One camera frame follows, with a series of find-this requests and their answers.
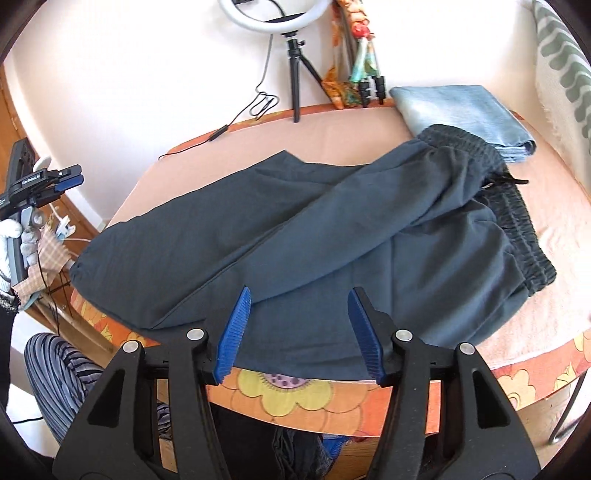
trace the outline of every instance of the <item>gloved hand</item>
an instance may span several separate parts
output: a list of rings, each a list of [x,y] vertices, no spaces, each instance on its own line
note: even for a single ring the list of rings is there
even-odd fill
[[[19,236],[22,241],[21,253],[28,264],[34,265],[38,262],[37,244],[41,238],[39,230],[27,229],[23,232],[21,224],[12,219],[0,222],[0,294],[4,293],[4,296],[12,297],[7,239]]]

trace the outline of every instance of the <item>ring light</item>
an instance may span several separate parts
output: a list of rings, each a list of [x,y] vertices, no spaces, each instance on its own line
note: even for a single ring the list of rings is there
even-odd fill
[[[332,0],[317,0],[312,8],[297,18],[286,20],[284,22],[268,23],[261,20],[255,20],[254,18],[243,14],[238,10],[238,7],[234,5],[232,0],[218,1],[222,10],[224,10],[225,14],[235,24],[247,28],[248,30],[266,34],[292,32],[307,27],[318,20],[332,3]]]

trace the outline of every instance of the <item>striped pants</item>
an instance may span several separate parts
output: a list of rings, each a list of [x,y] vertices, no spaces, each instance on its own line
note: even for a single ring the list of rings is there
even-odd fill
[[[49,429],[59,444],[103,369],[52,333],[33,336],[25,347],[27,375]],[[170,411],[158,402],[158,433],[170,440]]]

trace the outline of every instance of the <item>gray patterned cushion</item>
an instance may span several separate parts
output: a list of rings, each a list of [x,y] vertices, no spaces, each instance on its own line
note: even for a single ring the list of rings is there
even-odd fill
[[[591,192],[591,67],[564,22],[533,0],[538,32],[536,88],[556,135],[548,139]]]

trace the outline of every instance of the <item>drawstring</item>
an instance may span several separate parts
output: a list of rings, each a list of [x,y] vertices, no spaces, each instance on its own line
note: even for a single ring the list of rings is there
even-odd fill
[[[481,189],[486,190],[491,187],[503,185],[505,183],[512,183],[513,185],[527,185],[529,182],[529,180],[516,179],[510,173],[506,173],[504,175],[494,174],[485,180]]]

